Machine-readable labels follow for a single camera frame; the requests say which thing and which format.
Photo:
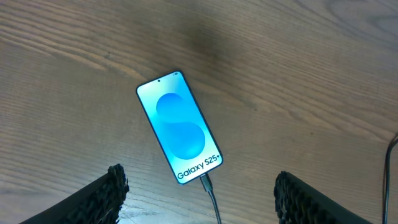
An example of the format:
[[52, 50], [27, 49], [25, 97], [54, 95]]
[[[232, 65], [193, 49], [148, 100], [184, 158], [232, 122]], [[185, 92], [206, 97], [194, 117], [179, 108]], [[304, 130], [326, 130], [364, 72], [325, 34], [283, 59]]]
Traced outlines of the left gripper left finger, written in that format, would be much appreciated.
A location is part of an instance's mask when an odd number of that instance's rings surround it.
[[124, 167], [116, 164], [99, 179], [21, 224], [116, 224], [128, 192]]

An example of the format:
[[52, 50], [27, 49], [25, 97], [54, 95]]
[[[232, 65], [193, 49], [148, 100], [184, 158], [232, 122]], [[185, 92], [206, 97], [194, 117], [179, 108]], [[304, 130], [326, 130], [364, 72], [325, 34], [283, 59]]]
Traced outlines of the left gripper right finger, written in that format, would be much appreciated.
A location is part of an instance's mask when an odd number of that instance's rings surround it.
[[274, 197], [280, 223], [370, 224], [286, 171], [275, 180]]

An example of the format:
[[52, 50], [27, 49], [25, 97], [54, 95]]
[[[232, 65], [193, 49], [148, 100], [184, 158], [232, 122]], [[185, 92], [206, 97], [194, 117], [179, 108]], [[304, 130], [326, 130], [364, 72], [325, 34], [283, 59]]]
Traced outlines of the blue Galaxy smartphone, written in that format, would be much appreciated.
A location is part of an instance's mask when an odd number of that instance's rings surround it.
[[182, 71], [143, 83], [136, 94], [179, 184], [223, 164], [222, 152]]

